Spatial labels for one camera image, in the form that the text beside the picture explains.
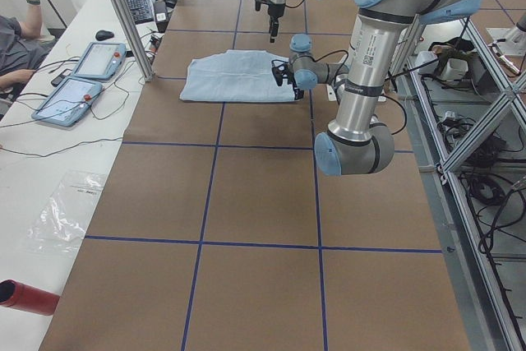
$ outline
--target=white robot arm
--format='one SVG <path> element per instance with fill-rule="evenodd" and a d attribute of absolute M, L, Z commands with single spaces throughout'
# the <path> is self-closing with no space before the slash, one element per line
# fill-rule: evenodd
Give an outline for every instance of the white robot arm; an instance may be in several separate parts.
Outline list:
<path fill-rule="evenodd" d="M 350 66 L 318 65 L 310 55 L 310 39 L 296 35 L 291 41 L 288 78 L 300 90 L 333 81 L 344 85 L 336 118 L 316 137 L 316 162 L 328 175 L 367 174 L 384 169 L 395 145 L 389 128 L 375 116 L 400 33 L 416 15 L 424 25 L 471 16 L 482 0 L 354 0 L 359 7 L 356 48 Z"/>

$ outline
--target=white cloth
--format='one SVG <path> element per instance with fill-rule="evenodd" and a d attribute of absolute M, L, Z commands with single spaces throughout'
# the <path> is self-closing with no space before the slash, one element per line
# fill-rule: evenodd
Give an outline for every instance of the white cloth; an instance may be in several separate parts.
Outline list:
<path fill-rule="evenodd" d="M 179 97 L 197 102 L 293 102 L 293 87 L 286 80 L 278 86 L 272 76 L 274 59 L 288 60 L 266 51 L 235 49 L 194 59 Z"/>

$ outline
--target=person's arm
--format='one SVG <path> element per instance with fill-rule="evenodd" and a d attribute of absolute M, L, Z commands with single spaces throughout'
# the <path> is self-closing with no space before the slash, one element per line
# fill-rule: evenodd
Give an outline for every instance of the person's arm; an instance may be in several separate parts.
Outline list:
<path fill-rule="evenodd" d="M 35 70 L 20 69 L 0 76 L 0 93 L 2 93 L 3 90 L 12 87 L 16 83 L 27 83 L 33 74 L 35 74 Z"/>
<path fill-rule="evenodd" d="M 42 29 L 40 0 L 28 0 L 28 3 L 25 20 L 20 22 L 21 36 L 24 39 L 36 39 L 40 37 L 40 30 Z"/>

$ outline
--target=tablet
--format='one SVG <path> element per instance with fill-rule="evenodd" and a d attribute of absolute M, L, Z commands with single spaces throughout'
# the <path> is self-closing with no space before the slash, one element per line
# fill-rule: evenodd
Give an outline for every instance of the tablet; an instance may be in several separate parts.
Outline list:
<path fill-rule="evenodd" d="M 125 44 L 92 42 L 73 69 L 72 76 L 107 81 L 120 68 L 125 57 Z"/>
<path fill-rule="evenodd" d="M 102 84 L 77 76 L 66 77 L 35 110 L 34 120 L 70 127 L 102 93 Z"/>

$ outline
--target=person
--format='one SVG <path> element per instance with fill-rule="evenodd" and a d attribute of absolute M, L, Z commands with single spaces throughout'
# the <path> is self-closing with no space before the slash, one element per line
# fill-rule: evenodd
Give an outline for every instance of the person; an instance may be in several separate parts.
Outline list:
<path fill-rule="evenodd" d="M 48 54 L 32 40 L 42 28 L 40 0 L 26 1 L 24 21 L 0 16 L 0 94 L 21 91 Z"/>

